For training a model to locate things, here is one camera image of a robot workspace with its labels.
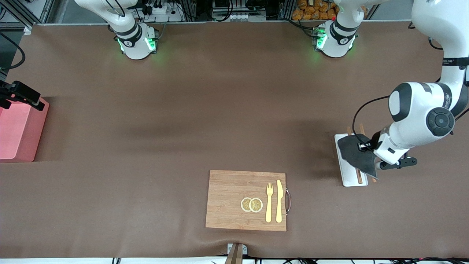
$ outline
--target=utensil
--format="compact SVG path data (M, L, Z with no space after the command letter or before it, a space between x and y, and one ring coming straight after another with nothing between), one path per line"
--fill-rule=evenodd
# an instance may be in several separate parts
M272 221L272 197L273 185L271 182L267 184L267 211L265 212L265 221L270 223Z
M280 180L277 180L277 213L275 214L277 223L282 222L282 198L283 198L283 188Z

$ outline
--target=lemon slice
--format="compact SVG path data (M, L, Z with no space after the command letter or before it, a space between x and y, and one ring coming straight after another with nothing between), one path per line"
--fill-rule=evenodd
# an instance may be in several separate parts
M245 212L251 212L249 208L249 203L251 202L251 198L245 197L241 200L241 209Z
M258 213L262 210L262 201L259 198L252 198L249 202L249 209L251 212Z

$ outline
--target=fork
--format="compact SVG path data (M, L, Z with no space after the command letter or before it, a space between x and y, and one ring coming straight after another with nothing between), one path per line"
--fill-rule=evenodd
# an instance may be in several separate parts
M272 183L267 184L267 211L265 212L265 221L270 223L272 221L272 197L273 185Z

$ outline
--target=table surface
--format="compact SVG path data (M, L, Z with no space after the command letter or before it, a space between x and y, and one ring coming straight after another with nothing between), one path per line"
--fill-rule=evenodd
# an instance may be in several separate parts
M105 26L36 26L11 70L50 102L36 162L1 164L0 257L469 257L469 121L415 167L342 187L333 135L364 102L440 76L404 23L364 23L332 59L288 23L169 25L157 55ZM368 135L386 101L360 113ZM205 228L209 170L287 174L287 232Z

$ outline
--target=wooden cutting board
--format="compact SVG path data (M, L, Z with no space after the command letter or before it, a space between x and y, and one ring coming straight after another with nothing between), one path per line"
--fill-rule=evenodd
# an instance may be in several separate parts
M275 221L277 211L277 180L283 187L281 199L282 222ZM273 185L272 221L265 221L267 208L267 183ZM286 231L287 211L285 209L285 173L254 171L210 171L205 227ZM259 198L263 207L258 213L245 212L241 208L244 197Z

